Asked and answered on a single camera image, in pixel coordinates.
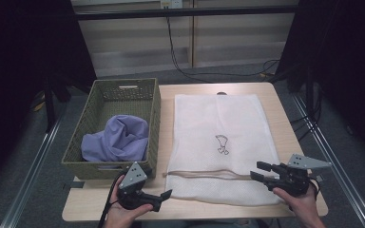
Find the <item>white mesh laundry bag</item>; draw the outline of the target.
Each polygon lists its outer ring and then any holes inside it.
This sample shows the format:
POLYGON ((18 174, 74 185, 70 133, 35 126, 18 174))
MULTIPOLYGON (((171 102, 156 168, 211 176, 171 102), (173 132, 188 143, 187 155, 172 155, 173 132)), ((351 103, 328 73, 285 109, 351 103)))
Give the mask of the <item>white mesh laundry bag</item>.
POLYGON ((165 188, 179 200, 238 206, 279 203, 250 177, 256 163, 279 161, 259 98, 177 95, 165 188))

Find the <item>person's left hand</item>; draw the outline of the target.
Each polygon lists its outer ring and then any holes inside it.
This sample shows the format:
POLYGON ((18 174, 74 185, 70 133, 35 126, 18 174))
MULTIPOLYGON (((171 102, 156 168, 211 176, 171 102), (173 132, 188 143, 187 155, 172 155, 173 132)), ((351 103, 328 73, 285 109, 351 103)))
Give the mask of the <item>person's left hand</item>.
POLYGON ((118 188, 115 187, 111 194, 111 202, 112 205, 109 208, 106 216, 106 222, 109 223, 133 223, 133 221, 138 218, 139 216, 151 211, 153 206, 151 204, 144 204, 136 209, 127 210, 124 209, 118 202, 117 202, 117 190, 118 188))

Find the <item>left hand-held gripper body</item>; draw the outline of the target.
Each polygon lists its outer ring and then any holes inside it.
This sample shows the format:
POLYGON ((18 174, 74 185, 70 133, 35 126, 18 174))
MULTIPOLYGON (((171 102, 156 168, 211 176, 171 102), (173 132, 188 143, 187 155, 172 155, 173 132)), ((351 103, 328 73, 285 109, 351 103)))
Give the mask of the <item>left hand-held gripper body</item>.
POLYGON ((119 203, 124 209, 133 210, 144 204, 153 206, 156 201, 161 201, 160 197, 146 194, 143 191, 146 180, 147 174, 136 161, 127 168, 117 191, 119 203))

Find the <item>black horizontal bar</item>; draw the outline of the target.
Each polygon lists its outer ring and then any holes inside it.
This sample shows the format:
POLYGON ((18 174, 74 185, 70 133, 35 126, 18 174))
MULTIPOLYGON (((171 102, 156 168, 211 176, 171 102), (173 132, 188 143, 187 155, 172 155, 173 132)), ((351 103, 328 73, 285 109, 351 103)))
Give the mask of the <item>black horizontal bar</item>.
POLYGON ((110 19, 140 19, 158 17, 186 17, 186 16, 216 16, 216 15, 242 15, 242 14, 275 14, 293 13, 298 6, 266 6, 243 8, 203 8, 203 9, 148 9, 128 11, 99 11, 79 12, 73 17, 80 20, 110 20, 110 19))

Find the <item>metal floor rail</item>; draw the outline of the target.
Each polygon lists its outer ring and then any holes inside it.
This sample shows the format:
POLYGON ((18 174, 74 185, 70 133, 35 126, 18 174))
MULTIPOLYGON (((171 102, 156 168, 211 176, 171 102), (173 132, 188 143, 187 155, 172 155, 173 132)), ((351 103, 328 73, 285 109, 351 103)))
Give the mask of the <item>metal floor rail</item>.
POLYGON ((324 158, 332 164, 332 170, 338 184, 341 186, 341 189, 343 190, 347 200, 350 202, 357 217, 365 228, 365 200, 360 196, 355 186, 351 182, 350 178, 336 157, 334 150, 327 142, 317 123, 313 122, 306 113, 305 102, 303 102, 303 100, 297 94, 293 95, 293 100, 298 108, 299 113, 305 119, 305 122, 311 131, 311 134, 313 135, 319 150, 323 154, 324 158))
POLYGON ((11 202, 9 210, 5 214, 4 219, 0 224, 0 228, 16 228, 29 199, 32 187, 42 169, 43 162, 45 161, 47 153, 49 152, 51 145, 55 140, 66 109, 67 104, 60 104, 58 110, 54 112, 56 120, 52 124, 52 127, 45 133, 39 149, 35 154, 34 160, 29 168, 29 171, 25 175, 16 197, 11 202))

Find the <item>purple cloth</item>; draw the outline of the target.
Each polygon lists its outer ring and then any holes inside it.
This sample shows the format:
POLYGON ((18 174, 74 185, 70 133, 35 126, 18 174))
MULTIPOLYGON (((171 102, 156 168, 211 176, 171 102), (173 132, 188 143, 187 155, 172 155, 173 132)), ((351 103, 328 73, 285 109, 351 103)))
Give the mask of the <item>purple cloth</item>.
POLYGON ((140 117, 113 116, 103 131, 83 136, 82 157, 88 162, 141 161, 148 144, 148 133, 148 123, 140 117))

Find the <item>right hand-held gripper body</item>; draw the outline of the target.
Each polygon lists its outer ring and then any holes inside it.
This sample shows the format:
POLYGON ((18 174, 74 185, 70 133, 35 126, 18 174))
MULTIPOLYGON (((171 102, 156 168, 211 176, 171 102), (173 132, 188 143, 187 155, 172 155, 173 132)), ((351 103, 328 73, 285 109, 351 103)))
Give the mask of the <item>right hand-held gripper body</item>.
POLYGON ((299 197, 308 191, 311 182, 308 170, 331 166, 332 164, 328 161, 293 154, 287 164, 269 165, 267 170, 277 173, 279 177, 267 179, 267 188, 270 191, 274 188, 280 188, 292 197, 299 197))

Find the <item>green woven basket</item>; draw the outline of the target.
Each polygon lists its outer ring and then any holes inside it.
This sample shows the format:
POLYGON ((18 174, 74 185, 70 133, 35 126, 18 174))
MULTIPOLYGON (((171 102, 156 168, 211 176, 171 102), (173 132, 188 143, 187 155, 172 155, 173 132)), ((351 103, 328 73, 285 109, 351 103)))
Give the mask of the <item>green woven basket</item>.
POLYGON ((158 80, 97 80, 93 83, 84 110, 62 158, 62 165, 80 180, 111 180, 130 165, 128 161, 87 161, 82 156, 82 139, 86 134, 105 129, 115 115, 133 115, 147 121, 148 143, 139 165, 150 178, 156 177, 161 93, 158 80))

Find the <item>black stand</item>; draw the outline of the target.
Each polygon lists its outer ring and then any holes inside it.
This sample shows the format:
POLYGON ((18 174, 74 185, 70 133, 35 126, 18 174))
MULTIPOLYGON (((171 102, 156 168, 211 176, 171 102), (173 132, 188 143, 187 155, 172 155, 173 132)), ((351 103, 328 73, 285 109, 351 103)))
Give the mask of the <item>black stand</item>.
POLYGON ((44 80, 44 95, 48 118, 46 132, 49 133, 49 131, 56 124, 53 96, 56 96, 60 103, 66 103, 71 98, 71 95, 67 90, 67 77, 60 74, 46 76, 44 80))

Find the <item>person's right hand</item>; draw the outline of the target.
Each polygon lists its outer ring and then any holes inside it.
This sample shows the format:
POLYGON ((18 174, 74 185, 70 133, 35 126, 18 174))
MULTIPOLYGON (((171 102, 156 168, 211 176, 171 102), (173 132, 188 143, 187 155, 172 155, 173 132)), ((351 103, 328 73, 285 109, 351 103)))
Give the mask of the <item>person's right hand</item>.
POLYGON ((293 197, 277 187, 273 189, 273 193, 283 199, 297 216, 300 214, 310 215, 317 212, 315 189, 312 186, 309 186, 307 192, 299 197, 293 197))

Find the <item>white wall outlet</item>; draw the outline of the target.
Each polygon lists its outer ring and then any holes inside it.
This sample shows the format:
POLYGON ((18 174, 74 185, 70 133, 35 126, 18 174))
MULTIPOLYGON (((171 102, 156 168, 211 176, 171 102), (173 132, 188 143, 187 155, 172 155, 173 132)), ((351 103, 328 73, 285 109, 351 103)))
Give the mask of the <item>white wall outlet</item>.
POLYGON ((160 0, 161 8, 167 9, 181 9, 183 7, 183 0, 160 0))

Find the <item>dark curtain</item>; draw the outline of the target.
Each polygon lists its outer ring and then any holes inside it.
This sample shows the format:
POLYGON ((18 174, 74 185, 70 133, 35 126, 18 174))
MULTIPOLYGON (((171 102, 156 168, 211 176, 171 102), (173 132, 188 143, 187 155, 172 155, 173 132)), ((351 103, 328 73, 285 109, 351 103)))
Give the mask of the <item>dark curtain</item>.
POLYGON ((70 0, 0 0, 0 169, 34 96, 87 88, 96 79, 70 0))
POLYGON ((365 0, 298 0, 277 75, 312 78, 365 143, 365 0))

